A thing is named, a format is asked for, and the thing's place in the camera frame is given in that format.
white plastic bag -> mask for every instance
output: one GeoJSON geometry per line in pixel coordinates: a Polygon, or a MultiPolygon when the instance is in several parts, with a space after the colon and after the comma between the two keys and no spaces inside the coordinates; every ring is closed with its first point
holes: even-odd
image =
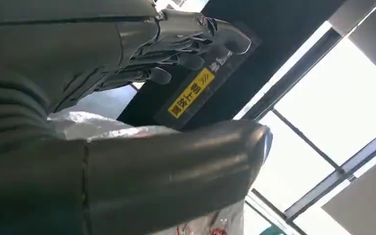
{"type": "MultiPolygon", "coordinates": [[[[164,126],[133,127],[114,119],[86,112],[60,112],[52,114],[48,120],[55,130],[68,140],[91,141],[176,132],[164,126]]],[[[154,233],[154,235],[243,235],[243,207],[244,202],[240,201],[220,211],[154,233]]]]}

glass pane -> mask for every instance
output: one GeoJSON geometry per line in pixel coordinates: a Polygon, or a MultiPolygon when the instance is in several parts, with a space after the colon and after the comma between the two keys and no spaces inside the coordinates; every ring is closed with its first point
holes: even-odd
{"type": "Polygon", "coordinates": [[[376,137],[376,66],[344,39],[276,109],[342,164],[376,137]]]}
{"type": "Polygon", "coordinates": [[[249,205],[244,204],[244,235],[259,235],[271,224],[255,212],[249,205]]]}
{"type": "Polygon", "coordinates": [[[242,118],[265,94],[268,92],[301,58],[316,42],[331,28],[329,22],[324,22],[309,39],[282,65],[282,67],[270,78],[270,80],[257,92],[253,98],[238,112],[233,118],[238,120],[242,118]]]}
{"type": "Polygon", "coordinates": [[[273,143],[253,187],[284,211],[334,168],[272,112],[260,123],[270,127],[273,143]]]}
{"type": "Polygon", "coordinates": [[[351,235],[322,209],[322,206],[326,202],[346,188],[349,184],[350,182],[345,180],[318,201],[318,203],[299,215],[294,222],[308,235],[351,235]]]}

